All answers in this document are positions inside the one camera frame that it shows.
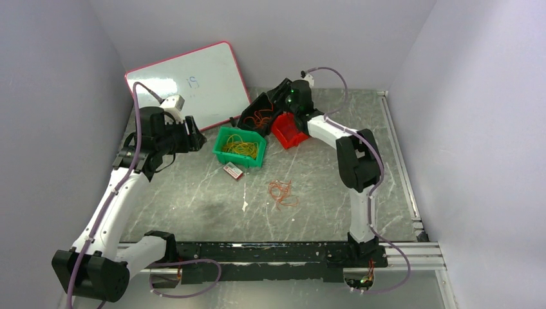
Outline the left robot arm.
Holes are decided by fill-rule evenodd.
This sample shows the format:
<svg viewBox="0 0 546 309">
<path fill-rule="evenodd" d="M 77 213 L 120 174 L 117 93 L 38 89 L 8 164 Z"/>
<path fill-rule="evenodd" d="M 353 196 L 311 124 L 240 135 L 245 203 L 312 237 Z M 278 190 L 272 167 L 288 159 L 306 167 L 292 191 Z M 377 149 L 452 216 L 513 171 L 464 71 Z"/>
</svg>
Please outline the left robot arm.
<svg viewBox="0 0 546 309">
<path fill-rule="evenodd" d="M 135 130 L 122 144 L 113 163 L 106 191 L 82 234 L 69 250 L 58 250 L 52 267 L 67 294 L 117 302 L 130 279 L 149 265 L 168 268 L 180 260 L 175 236 L 151 230 L 127 250 L 119 250 L 129 209 L 154 175 L 165 169 L 163 158 L 199 151 L 207 139 L 188 115 L 158 106 L 135 113 Z"/>
</svg>

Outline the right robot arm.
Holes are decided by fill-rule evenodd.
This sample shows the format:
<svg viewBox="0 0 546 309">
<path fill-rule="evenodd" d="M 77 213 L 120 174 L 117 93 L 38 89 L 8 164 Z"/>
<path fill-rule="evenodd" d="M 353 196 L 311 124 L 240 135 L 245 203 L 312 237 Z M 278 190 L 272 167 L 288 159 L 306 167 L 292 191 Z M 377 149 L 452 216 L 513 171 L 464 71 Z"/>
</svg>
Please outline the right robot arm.
<svg viewBox="0 0 546 309">
<path fill-rule="evenodd" d="M 373 133 L 341 125 L 315 108 L 307 80 L 285 79 L 266 96 L 275 108 L 293 114 L 296 127 L 305 135 L 335 149 L 339 176 L 348 188 L 351 203 L 347 256 L 352 265 L 364 266 L 379 246 L 374 193 L 384 176 Z"/>
</svg>

